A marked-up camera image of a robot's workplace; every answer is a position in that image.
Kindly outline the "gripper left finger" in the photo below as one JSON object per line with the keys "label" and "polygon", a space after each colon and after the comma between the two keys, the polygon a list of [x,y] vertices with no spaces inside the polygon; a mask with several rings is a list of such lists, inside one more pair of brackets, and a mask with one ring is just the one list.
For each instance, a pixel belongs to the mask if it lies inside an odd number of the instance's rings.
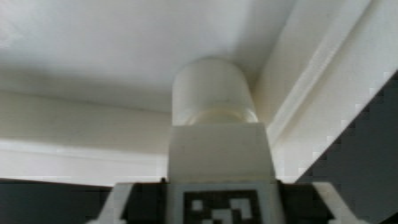
{"label": "gripper left finger", "polygon": [[132,189],[132,183],[116,184],[98,218],[91,220],[87,224],[126,224],[126,220],[123,219],[123,213],[126,209]]}

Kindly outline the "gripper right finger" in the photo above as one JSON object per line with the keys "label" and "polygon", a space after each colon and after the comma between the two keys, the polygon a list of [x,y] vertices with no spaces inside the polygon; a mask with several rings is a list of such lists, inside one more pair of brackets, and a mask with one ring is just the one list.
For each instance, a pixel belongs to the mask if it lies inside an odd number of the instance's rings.
{"label": "gripper right finger", "polygon": [[334,216],[327,224],[370,224],[357,218],[333,184],[329,182],[315,182],[313,187]]}

